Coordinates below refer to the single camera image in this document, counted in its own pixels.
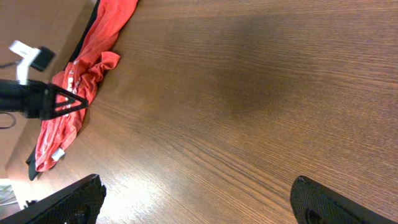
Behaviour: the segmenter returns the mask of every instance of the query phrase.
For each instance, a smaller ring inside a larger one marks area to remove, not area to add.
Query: cloth fold
[[[120,56],[109,50],[136,5],[137,0],[101,0],[96,20],[85,37],[79,56],[56,74],[52,83],[86,98],[91,104],[104,71],[114,69],[119,62]],[[59,96],[57,102],[62,101],[65,99]],[[44,172],[57,163],[52,159],[53,153],[58,148],[65,150],[75,140],[85,114],[86,109],[83,109],[42,123],[35,152],[36,171]]]

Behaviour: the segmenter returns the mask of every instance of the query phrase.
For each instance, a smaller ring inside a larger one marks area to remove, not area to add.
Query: black cable
[[[20,62],[20,60],[15,61],[15,62],[10,62],[10,63],[5,63],[4,65],[0,65],[0,68],[7,68],[13,65],[17,65]]]
[[[12,119],[12,124],[10,126],[8,126],[8,127],[0,127],[0,129],[9,129],[9,128],[14,127],[17,124],[17,118],[13,114],[10,114],[10,113],[7,113],[7,112],[0,112],[0,114],[7,114]]]

